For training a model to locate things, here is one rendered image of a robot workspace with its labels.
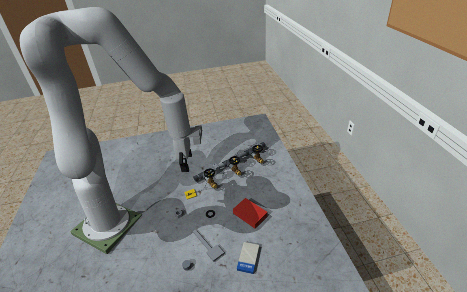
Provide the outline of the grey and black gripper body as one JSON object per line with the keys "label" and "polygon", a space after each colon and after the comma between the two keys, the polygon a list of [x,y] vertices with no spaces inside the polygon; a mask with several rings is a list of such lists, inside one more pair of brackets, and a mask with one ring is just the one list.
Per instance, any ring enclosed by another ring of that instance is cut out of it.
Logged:
{"label": "grey and black gripper body", "polygon": [[[173,137],[171,137],[173,138]],[[190,151],[190,139],[189,138],[173,138],[174,142],[174,152],[176,155],[176,160],[179,160],[179,153],[183,152],[183,155],[186,159],[189,157],[189,151]]]}

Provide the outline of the yellow tag on silver chain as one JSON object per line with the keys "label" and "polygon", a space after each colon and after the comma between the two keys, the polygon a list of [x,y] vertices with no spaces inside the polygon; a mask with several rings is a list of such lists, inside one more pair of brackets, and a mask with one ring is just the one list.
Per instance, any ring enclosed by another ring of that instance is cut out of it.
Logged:
{"label": "yellow tag on silver chain", "polygon": [[194,189],[186,191],[184,193],[185,193],[186,199],[193,198],[193,197],[197,196]]}

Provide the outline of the grey cylinder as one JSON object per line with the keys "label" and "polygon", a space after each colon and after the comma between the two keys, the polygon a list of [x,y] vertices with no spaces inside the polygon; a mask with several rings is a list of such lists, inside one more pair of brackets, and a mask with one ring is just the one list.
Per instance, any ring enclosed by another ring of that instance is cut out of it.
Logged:
{"label": "grey cylinder", "polygon": [[183,264],[182,264],[182,265],[183,265],[183,269],[186,270],[186,271],[188,271],[188,270],[191,269],[191,263],[190,263],[189,260],[183,261]]}

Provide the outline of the dark red rectangular block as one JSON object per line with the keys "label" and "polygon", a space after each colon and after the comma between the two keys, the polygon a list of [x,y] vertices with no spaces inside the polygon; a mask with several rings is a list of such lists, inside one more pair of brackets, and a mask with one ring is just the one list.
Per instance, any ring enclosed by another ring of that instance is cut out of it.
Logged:
{"label": "dark red rectangular block", "polygon": [[253,202],[244,198],[235,208],[232,209],[233,214],[241,220],[248,223],[253,228],[257,228],[268,216],[268,212],[257,206]]}

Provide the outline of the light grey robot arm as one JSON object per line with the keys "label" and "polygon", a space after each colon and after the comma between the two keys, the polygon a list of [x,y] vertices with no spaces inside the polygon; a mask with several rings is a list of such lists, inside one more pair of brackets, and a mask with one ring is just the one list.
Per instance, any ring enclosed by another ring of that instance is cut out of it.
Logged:
{"label": "light grey robot arm", "polygon": [[125,229],[129,214],[114,200],[99,141],[86,127],[78,86],[64,47],[101,45],[141,91],[154,91],[161,98],[171,137],[193,137],[194,145],[201,144],[202,126],[190,128],[184,94],[169,76],[155,68],[122,22],[105,8],[43,15],[24,28],[19,41],[24,60],[44,94],[58,168],[72,179],[85,211],[83,232],[90,240],[109,240]]}

